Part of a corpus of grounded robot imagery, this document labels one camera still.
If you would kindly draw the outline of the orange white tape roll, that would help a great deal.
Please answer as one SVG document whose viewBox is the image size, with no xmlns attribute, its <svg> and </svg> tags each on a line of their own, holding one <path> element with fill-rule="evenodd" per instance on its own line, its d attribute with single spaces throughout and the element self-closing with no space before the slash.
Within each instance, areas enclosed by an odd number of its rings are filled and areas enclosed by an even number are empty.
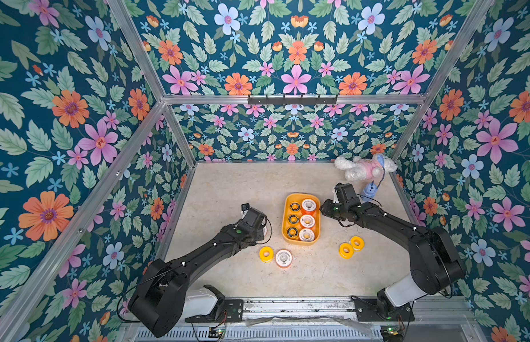
<svg viewBox="0 0 530 342">
<path fill-rule="evenodd" d="M 301 203 L 301 212 L 303 215 L 313 215 L 317 210 L 317 203 L 311 199 L 306 198 Z"/>
<path fill-rule="evenodd" d="M 275 254 L 275 263 L 281 269 L 289 268 L 293 263 L 293 254 L 287 249 L 280 249 Z"/>
<path fill-rule="evenodd" d="M 316 225 L 316 219 L 312 215 L 302 215 L 299 223 L 304 229 L 313 229 Z"/>
<path fill-rule="evenodd" d="M 316 239 L 316 235 L 312 229 L 303 228 L 299 232 L 299 240 L 302 242 L 313 242 Z"/>
</svg>

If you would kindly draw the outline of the yellow black tape roll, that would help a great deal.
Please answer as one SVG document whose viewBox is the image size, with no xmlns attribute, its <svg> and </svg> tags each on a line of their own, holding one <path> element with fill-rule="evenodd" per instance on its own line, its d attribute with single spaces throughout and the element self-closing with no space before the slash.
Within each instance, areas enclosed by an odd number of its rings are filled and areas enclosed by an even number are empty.
<svg viewBox="0 0 530 342">
<path fill-rule="evenodd" d="M 289 210 L 292 213 L 300 212 L 301 211 L 301 204 L 299 202 L 292 202 L 289 205 Z"/>
<path fill-rule="evenodd" d="M 299 223 L 299 216 L 298 216 L 298 215 L 289 215 L 289 216 L 288 216 L 288 219 L 287 219 L 287 222 L 288 222 L 289 225 L 291 225 L 291 226 L 298 225 L 298 223 Z"/>
<path fill-rule="evenodd" d="M 299 231 L 295 227 L 290 227 L 286 231 L 286 236 L 288 236 L 289 239 L 297 239 L 299 237 Z"/>
</svg>

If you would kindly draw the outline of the yellow plastic storage box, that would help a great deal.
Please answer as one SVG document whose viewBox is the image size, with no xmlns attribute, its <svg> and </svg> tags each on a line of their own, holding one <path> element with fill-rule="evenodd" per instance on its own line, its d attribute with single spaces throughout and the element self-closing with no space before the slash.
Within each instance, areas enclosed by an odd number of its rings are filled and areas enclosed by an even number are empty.
<svg viewBox="0 0 530 342">
<path fill-rule="evenodd" d="M 312 246 L 320 238 L 319 199 L 310 194 L 292 193 L 286 197 L 282 215 L 282 236 L 290 244 Z"/>
</svg>

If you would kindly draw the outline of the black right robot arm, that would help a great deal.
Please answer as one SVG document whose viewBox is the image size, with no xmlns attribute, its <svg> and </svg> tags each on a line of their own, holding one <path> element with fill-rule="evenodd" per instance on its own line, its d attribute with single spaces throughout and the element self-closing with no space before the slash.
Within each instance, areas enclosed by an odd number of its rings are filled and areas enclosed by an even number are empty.
<svg viewBox="0 0 530 342">
<path fill-rule="evenodd" d="M 353 185 L 339 183 L 334 199 L 320 207 L 323 216 L 349 222 L 395 242 L 409 255 L 410 271 L 377 293 L 377 307 L 391 312 L 428 295 L 436 295 L 466 275 L 456 247 L 442 228 L 428 229 L 396 217 L 373 202 L 361 201 Z"/>
</svg>

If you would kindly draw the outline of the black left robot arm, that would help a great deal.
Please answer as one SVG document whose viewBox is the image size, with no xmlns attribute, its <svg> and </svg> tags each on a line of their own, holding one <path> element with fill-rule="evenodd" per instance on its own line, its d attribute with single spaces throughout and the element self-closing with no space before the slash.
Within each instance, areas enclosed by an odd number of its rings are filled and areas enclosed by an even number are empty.
<svg viewBox="0 0 530 342">
<path fill-rule="evenodd" d="M 222 227 L 208 242 L 192 252 L 148 266 L 128 302 L 128 310 L 154 337 L 160 338 L 182 318 L 187 292 L 193 283 L 216 264 L 264 239 L 267 216 L 244 204 L 244 216 Z"/>
</svg>

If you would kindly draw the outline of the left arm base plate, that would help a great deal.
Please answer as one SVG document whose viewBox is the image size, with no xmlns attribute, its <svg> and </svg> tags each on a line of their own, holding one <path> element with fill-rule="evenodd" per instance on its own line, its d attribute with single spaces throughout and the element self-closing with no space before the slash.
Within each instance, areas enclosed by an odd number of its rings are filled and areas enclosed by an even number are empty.
<svg viewBox="0 0 530 342">
<path fill-rule="evenodd" d="M 187 292 L 182 320 L 185 323 L 241 322 L 243 299 L 226 298 L 211 285 Z"/>
</svg>

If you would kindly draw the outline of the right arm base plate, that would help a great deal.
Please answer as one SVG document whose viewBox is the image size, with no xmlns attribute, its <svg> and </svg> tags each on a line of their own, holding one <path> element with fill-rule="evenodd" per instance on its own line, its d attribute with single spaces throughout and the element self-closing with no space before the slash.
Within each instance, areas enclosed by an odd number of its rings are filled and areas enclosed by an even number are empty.
<svg viewBox="0 0 530 342">
<path fill-rule="evenodd" d="M 412 322 L 415 321 L 410 304 L 394 307 L 386 299 L 351 296 L 356 316 L 360 322 Z"/>
</svg>

